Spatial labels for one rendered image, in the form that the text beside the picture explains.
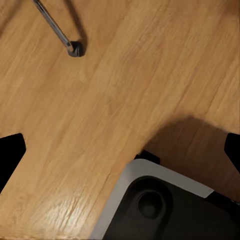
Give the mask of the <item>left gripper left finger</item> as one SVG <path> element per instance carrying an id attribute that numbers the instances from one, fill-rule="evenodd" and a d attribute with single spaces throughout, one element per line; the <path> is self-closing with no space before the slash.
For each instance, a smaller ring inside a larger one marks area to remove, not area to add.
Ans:
<path id="1" fill-rule="evenodd" d="M 26 152 L 21 133 L 0 139 L 0 193 Z"/>

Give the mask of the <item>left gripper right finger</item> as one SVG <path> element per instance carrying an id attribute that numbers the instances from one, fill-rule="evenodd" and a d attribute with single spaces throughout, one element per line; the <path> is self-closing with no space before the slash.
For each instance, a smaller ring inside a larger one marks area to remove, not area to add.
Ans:
<path id="1" fill-rule="evenodd" d="M 229 133 L 227 135 L 224 151 L 240 173 L 240 135 Z"/>

